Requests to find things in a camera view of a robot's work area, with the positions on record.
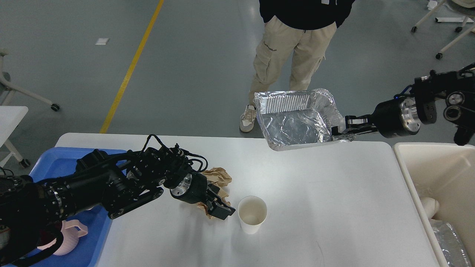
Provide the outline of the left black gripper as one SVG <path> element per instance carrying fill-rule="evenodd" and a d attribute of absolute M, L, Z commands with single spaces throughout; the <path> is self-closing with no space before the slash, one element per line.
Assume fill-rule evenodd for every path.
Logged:
<path fill-rule="evenodd" d="M 223 200 L 219 186 L 213 185 L 202 173 L 187 174 L 180 184 L 170 189 L 171 196 L 188 204 L 206 205 L 207 214 L 225 220 L 236 211 Z"/>

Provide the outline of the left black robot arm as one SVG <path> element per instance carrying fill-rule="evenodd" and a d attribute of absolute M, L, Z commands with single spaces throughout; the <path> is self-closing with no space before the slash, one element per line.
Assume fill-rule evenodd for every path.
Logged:
<path fill-rule="evenodd" d="M 29 267 L 53 255 L 64 242 L 59 223 L 89 208 L 102 206 L 110 219 L 135 210 L 170 190 L 173 198 L 202 203 L 210 216 L 225 220 L 235 208 L 219 196 L 219 187 L 203 171 L 208 161 L 178 144 L 159 149 L 148 143 L 140 151 L 107 154 L 95 149 L 77 160 L 73 174 L 33 181 L 1 170 L 1 266 Z"/>

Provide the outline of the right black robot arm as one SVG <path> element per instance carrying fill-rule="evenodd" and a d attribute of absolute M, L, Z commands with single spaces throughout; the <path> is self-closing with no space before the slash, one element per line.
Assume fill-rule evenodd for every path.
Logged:
<path fill-rule="evenodd" d="M 457 128 L 454 143 L 468 144 L 475 131 L 474 64 L 458 71 L 432 70 L 427 76 L 415 78 L 414 83 L 391 100 L 379 103 L 373 113 L 344 117 L 338 126 L 331 128 L 332 137 L 342 139 L 373 132 L 385 138 L 416 135 L 421 125 L 436 122 L 437 100 L 445 102 L 442 115 Z"/>

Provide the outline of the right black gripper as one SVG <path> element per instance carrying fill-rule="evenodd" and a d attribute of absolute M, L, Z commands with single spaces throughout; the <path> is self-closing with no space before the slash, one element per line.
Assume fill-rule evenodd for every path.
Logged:
<path fill-rule="evenodd" d="M 334 126 L 331 128 L 333 137 L 366 135 L 374 132 L 379 132 L 385 138 L 405 137 L 416 135 L 421 125 L 414 98 L 385 101 L 379 103 L 371 115 L 346 115 L 344 121 L 346 126 L 360 126 L 343 129 Z"/>

